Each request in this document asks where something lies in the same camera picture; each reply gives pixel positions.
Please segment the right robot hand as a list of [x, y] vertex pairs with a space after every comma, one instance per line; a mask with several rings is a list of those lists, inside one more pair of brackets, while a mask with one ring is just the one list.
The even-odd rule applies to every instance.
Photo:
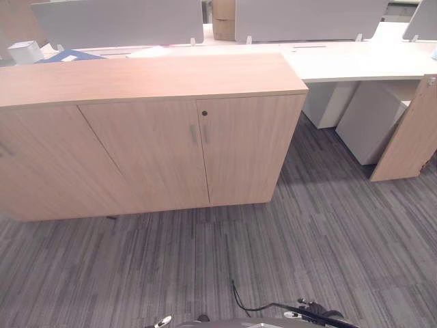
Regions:
[[[299, 309], [309, 312], [313, 315], [317, 315], [324, 318], [330, 318], [334, 320], [341, 321], [343, 323], [347, 323], [348, 321], [344, 318], [343, 314], [337, 310], [327, 310], [324, 306], [316, 303], [313, 300], [308, 300], [306, 298], [299, 298], [297, 302], [300, 304]], [[284, 317], [288, 319], [299, 319], [304, 320], [309, 323], [326, 326], [326, 324], [320, 320], [316, 320], [312, 317], [305, 316], [303, 314], [299, 314], [293, 311], [286, 311], [283, 313]]]

